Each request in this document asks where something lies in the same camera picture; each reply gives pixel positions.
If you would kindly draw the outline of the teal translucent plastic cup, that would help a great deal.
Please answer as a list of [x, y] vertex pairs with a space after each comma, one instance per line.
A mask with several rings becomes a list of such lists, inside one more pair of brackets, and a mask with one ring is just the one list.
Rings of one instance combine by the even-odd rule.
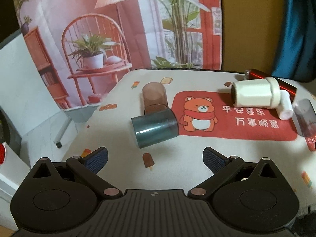
[[139, 148], [146, 148], [179, 135], [177, 118], [171, 109], [134, 117], [131, 122]]

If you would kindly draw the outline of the small white plastic cup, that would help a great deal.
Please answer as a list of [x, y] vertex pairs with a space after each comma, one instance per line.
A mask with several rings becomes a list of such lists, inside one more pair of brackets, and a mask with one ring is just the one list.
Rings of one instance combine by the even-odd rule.
[[281, 90], [280, 94], [280, 104], [276, 112], [281, 120], [289, 120], [294, 114], [290, 94], [286, 90]]

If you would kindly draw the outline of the purple translucent cup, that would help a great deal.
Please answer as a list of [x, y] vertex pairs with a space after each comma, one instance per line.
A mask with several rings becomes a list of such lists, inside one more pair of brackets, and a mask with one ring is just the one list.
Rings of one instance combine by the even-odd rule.
[[298, 101], [294, 107], [294, 113], [303, 137], [313, 137], [315, 135], [315, 110], [310, 100]]

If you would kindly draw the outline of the large white plastic cup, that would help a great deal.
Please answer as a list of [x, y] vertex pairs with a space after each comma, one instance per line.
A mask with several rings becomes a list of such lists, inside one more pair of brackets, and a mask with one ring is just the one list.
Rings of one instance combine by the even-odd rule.
[[231, 87], [235, 107], [274, 109], [280, 104], [281, 90], [275, 78], [237, 81]]

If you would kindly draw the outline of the brown translucent plastic cup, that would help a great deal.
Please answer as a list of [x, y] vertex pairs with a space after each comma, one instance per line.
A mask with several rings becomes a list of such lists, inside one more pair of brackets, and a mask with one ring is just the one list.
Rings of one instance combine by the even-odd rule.
[[142, 89], [144, 114], [156, 113], [169, 109], [166, 89], [159, 82], [150, 82]]

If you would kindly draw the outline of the printed room backdrop cloth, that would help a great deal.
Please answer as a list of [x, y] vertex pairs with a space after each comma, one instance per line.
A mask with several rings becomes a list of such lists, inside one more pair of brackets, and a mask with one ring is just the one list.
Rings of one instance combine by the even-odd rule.
[[221, 0], [13, 2], [44, 85], [76, 122], [130, 71], [221, 68]]

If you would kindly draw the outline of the red metallic cylinder bottle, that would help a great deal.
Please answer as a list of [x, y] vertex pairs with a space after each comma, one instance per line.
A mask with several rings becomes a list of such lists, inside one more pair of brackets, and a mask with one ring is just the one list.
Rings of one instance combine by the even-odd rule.
[[274, 79], [276, 79], [279, 83], [280, 89], [281, 90], [286, 90], [289, 95], [290, 95], [290, 100], [293, 103], [294, 99], [296, 97], [296, 92], [297, 92], [297, 88], [277, 77], [271, 76], [265, 72], [259, 71], [257, 69], [248, 69], [245, 70], [244, 73], [244, 79], [245, 80], [254, 80], [254, 79], [264, 79], [264, 78], [268, 78], [268, 77], [272, 77]]

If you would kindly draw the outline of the bear print tablecloth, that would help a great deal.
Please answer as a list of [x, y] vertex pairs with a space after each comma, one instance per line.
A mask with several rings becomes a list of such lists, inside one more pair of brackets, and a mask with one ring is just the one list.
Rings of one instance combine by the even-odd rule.
[[[224, 72], [132, 71], [110, 91], [69, 144], [56, 148], [39, 131], [31, 164], [40, 157], [60, 162], [104, 146], [109, 161], [99, 175], [117, 188], [188, 191], [211, 176], [202, 153], [212, 147], [247, 162], [271, 158], [296, 193], [301, 209], [314, 210], [315, 137], [303, 137], [293, 119], [281, 120], [275, 110], [235, 108], [228, 84], [237, 79], [237, 74]], [[144, 113], [141, 91], [150, 82], [163, 83], [177, 119], [190, 105], [205, 105], [211, 99], [218, 119], [214, 129], [208, 132], [204, 121], [193, 131], [180, 125], [177, 137], [139, 148], [131, 120]]]

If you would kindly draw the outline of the teal curtain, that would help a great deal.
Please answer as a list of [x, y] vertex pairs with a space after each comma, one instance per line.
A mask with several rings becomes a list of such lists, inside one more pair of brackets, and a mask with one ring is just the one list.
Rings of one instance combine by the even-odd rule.
[[315, 79], [315, 0], [285, 0], [272, 75], [298, 82]]

